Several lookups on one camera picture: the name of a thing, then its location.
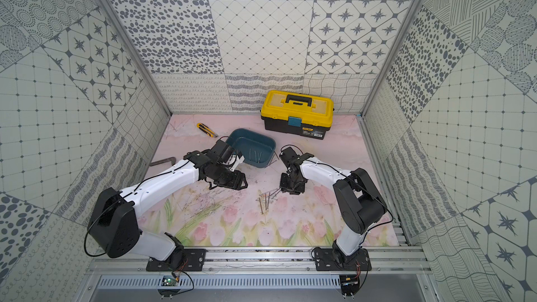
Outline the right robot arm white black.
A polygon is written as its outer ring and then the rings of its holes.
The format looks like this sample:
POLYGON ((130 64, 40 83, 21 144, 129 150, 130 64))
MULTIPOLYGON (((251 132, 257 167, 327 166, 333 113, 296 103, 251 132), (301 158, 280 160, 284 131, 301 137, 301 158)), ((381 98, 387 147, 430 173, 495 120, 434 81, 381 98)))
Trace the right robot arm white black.
POLYGON ((292 145, 285 146, 279 158, 286 168, 280 181, 283 192, 303 194, 312 180, 334 193, 345 226, 334 241, 333 257, 343 264, 358 256, 366 235, 380 226, 380 219, 389 212, 369 174, 361 168, 338 169, 310 153, 300 155, 292 145))

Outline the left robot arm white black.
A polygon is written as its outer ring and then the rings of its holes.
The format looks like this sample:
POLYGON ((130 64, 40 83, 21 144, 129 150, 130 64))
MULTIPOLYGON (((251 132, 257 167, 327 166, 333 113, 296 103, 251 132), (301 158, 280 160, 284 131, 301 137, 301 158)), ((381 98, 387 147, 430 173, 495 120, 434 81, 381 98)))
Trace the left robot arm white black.
POLYGON ((123 190, 109 187, 96 200, 86 235, 111 259, 138 254, 177 268, 184 258, 183 244, 170 233, 144 231, 139 219, 160 201, 199 181, 207 182, 210 189, 246 189, 246 175, 237 169, 243 161, 240 151, 218 140, 212 148, 189 152, 167 170, 138 184, 123 190))

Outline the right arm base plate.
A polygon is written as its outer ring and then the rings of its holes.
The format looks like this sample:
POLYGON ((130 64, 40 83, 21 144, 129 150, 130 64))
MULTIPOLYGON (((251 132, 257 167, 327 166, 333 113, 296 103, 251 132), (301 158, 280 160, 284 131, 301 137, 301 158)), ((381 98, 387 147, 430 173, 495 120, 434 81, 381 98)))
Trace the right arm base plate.
POLYGON ((311 257, 317 271, 370 271, 372 270, 369 253, 361 248, 350 256, 335 249, 315 247, 311 257))

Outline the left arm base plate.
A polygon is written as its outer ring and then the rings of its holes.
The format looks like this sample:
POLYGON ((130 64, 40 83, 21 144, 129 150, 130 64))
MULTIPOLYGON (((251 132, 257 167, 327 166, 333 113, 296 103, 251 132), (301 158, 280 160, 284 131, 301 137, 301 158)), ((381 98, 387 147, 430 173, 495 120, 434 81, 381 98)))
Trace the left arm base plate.
POLYGON ((149 258, 145 269, 148 272, 201 272, 204 267, 206 253, 207 250, 202 248, 174 251, 169 258, 163 261, 149 258))

